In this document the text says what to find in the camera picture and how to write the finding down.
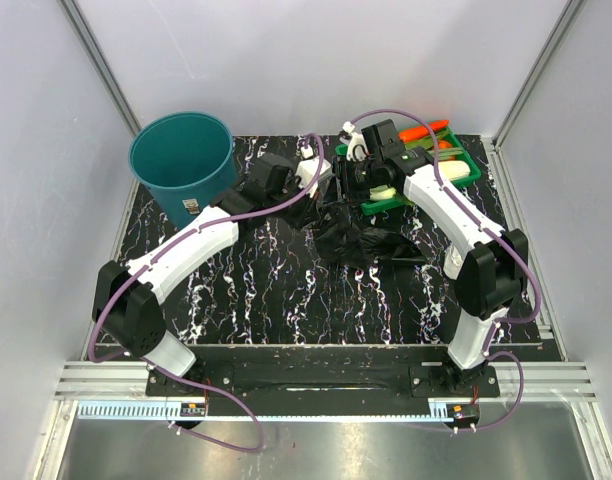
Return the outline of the black trash bag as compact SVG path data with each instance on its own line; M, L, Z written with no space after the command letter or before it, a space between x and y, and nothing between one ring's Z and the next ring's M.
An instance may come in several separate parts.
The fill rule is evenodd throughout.
M308 230L319 257L329 265L366 269L374 264L415 267L426 257L413 241L383 227L354 219L352 204L329 203L329 213Z

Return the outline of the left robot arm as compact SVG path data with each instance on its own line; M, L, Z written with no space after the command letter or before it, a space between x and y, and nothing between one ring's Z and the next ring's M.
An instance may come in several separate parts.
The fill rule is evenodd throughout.
M193 271L267 218L307 223L331 175L331 164L321 156L297 165L274 154L260 157L248 174L159 247L126 265L109 261L100 268L91 336L105 332L122 352L168 371L168 383L179 394L198 391L203 372L195 354L168 330L163 303Z

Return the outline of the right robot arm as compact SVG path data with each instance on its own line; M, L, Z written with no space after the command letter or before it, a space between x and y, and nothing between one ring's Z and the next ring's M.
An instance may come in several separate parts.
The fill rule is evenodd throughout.
M528 240L520 230L506 231L480 212L445 179L430 152L408 149L393 121L361 130L345 122L340 141L347 147L342 178L353 193L395 188L440 227L462 259L454 281L461 312L448 346L452 364L442 369L440 379L448 393L464 395L477 382L474 368L485 362L494 322L526 288Z

